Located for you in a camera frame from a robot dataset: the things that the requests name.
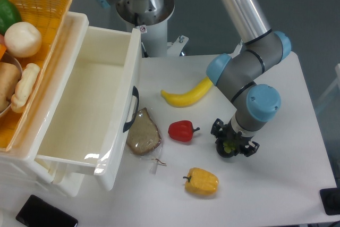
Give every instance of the drawer handle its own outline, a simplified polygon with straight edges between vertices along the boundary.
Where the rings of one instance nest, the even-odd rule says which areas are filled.
[[[139,93],[138,90],[136,88],[136,86],[133,86],[132,89],[132,95],[135,96],[137,98],[137,106],[136,106],[136,111],[133,113],[132,115],[132,120],[130,122],[125,122],[124,123],[124,127],[123,127],[123,133],[126,132],[127,130],[129,130],[129,128],[131,128],[134,120],[136,119],[136,115],[138,112],[138,107],[139,107]]]

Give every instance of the silver metal pole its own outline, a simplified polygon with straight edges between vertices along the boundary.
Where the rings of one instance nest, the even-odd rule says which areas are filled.
[[[242,40],[247,43],[270,30],[257,0],[222,0]]]

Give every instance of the bread roll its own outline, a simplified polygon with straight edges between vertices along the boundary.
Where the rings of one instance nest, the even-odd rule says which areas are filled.
[[[34,63],[27,64],[22,72],[22,78],[15,87],[15,94],[12,96],[11,109],[16,113],[22,113],[33,86],[36,83],[40,67]]]
[[[0,62],[0,112],[10,104],[9,101],[19,79],[20,71],[15,65]]]

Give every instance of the red bell pepper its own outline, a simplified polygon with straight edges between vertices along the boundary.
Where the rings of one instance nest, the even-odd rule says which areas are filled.
[[[189,142],[192,139],[193,133],[200,130],[200,128],[194,129],[191,121],[183,120],[170,124],[169,136],[180,142]]]

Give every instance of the plastic bag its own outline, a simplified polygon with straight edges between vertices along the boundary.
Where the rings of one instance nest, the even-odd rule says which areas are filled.
[[[140,159],[154,161],[151,173],[156,173],[159,164],[166,165],[159,159],[163,146],[161,134],[146,107],[137,112],[135,121],[129,129],[126,144],[131,154]]]

